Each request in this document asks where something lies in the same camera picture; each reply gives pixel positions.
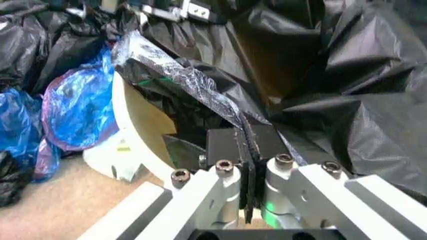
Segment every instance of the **metal clamp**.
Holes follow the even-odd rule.
[[[421,220],[426,208],[378,176],[348,180],[336,162],[292,168],[278,163],[277,157],[267,163],[262,207],[264,220],[275,228],[332,227],[355,240],[427,236]],[[415,211],[407,213],[396,199]]]

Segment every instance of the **purple plastic bag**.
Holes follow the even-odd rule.
[[[92,148],[119,128],[113,112],[111,50],[52,81],[42,104],[47,139],[64,151]]]

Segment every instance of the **black plastic bag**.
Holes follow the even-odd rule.
[[[425,82],[425,63],[426,46],[389,4],[357,2],[343,11],[293,96],[413,92]]]
[[[0,3],[0,91],[21,87],[42,94],[66,71],[94,58],[104,41],[139,26],[136,14],[88,7],[84,19],[39,0]]]
[[[412,196],[427,196],[426,119],[427,103],[407,93],[300,99],[273,117],[307,140],[301,148],[298,138],[286,138],[306,162],[330,157],[355,175],[377,174]]]
[[[30,183],[34,170],[19,166],[7,151],[0,152],[0,207],[15,204]]]
[[[427,1],[424,0],[385,0],[416,32],[421,41],[427,45]]]

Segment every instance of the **black plastic part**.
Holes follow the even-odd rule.
[[[7,151],[0,152],[0,207],[17,203],[34,170],[22,168]]]
[[[334,229],[195,230],[189,240],[345,240]]]
[[[234,165],[243,161],[239,152],[238,135],[243,134],[237,128],[210,129],[207,131],[206,158],[208,167],[219,160],[230,160]]]

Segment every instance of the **white container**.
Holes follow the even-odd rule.
[[[114,117],[129,158],[141,163],[162,181],[171,176],[173,163],[162,135],[176,133],[174,122],[127,84],[117,72],[112,86]]]

